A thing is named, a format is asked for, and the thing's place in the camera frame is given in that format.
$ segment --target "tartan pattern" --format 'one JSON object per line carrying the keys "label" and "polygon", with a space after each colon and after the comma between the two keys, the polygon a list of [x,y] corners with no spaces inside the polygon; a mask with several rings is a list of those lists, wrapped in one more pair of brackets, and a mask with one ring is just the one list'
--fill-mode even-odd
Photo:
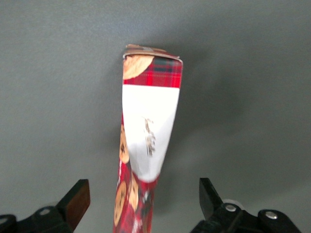
{"label": "tartan pattern", "polygon": [[155,57],[148,68],[123,84],[180,88],[183,64],[174,59]]}

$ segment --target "gray wall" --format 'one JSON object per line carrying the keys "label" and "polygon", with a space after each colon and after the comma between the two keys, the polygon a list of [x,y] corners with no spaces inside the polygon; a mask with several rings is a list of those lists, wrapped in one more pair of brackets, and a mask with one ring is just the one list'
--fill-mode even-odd
{"label": "gray wall", "polygon": [[203,218],[199,177],[309,232],[310,12],[308,0],[0,1],[0,214],[23,219],[88,178],[76,232],[111,232],[133,43],[184,61],[153,232]]}

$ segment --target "bolt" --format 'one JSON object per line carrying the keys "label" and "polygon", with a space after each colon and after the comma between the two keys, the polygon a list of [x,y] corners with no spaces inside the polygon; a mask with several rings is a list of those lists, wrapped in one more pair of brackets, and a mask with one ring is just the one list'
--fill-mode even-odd
{"label": "bolt", "polygon": [[3,223],[5,223],[7,220],[8,220],[7,217],[5,217],[5,218],[0,218],[0,225],[3,224]]}
{"label": "bolt", "polygon": [[40,215],[47,215],[50,212],[49,209],[43,209],[42,211],[40,211]]}
{"label": "bolt", "polygon": [[234,207],[233,205],[226,205],[226,206],[225,206],[225,209],[228,210],[228,211],[230,211],[230,212],[234,212],[234,211],[237,210],[237,208]]}
{"label": "bolt", "polygon": [[266,216],[270,219],[277,219],[276,213],[273,213],[272,211],[267,211]]}

